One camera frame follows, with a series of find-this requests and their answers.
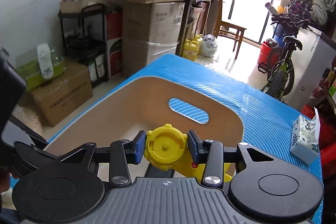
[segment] yellow cap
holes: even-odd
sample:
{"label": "yellow cap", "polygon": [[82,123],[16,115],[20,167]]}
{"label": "yellow cap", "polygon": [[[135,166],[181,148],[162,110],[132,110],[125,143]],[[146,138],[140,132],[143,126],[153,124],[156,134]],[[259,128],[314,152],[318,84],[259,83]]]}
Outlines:
{"label": "yellow cap", "polygon": [[171,168],[182,158],[186,150],[187,135],[169,123],[148,131],[146,136],[144,156],[161,170]]}

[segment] black round pad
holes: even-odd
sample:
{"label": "black round pad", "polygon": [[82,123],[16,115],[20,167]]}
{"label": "black round pad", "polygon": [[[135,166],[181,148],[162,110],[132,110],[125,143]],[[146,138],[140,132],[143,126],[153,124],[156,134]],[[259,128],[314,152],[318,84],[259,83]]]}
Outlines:
{"label": "black round pad", "polygon": [[242,213],[269,223],[310,218],[320,205],[323,186],[314,175],[286,162],[248,166],[231,180],[228,197]]}
{"label": "black round pad", "polygon": [[69,222],[97,207],[103,182],[81,164],[57,163],[36,170],[15,185],[13,203],[29,220]]}

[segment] bicycle basket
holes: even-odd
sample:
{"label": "bicycle basket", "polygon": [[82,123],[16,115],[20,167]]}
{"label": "bicycle basket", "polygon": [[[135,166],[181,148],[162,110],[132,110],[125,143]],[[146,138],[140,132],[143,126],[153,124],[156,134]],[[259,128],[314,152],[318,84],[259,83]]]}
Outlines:
{"label": "bicycle basket", "polygon": [[[298,22],[299,17],[297,15],[286,15],[291,18],[291,21]],[[274,35],[277,37],[286,37],[288,35],[295,35],[299,33],[299,28],[294,26],[293,24],[286,23],[277,23],[273,25]]]}

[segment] tissue box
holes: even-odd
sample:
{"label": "tissue box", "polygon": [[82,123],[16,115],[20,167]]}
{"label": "tissue box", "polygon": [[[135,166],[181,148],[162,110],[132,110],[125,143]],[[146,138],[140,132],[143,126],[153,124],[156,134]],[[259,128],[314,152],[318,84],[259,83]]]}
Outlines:
{"label": "tissue box", "polygon": [[319,156],[320,120],[316,109],[315,114],[311,121],[300,115],[292,127],[290,152],[306,164],[312,164]]}

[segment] gray ribbed platform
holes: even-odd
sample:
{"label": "gray ribbed platform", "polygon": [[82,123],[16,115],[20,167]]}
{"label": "gray ribbed platform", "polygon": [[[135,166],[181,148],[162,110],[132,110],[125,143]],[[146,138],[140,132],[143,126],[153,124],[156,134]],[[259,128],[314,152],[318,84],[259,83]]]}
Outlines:
{"label": "gray ribbed platform", "polygon": [[137,178],[113,189],[101,207],[73,224],[247,224],[221,190],[201,187],[194,178]]}

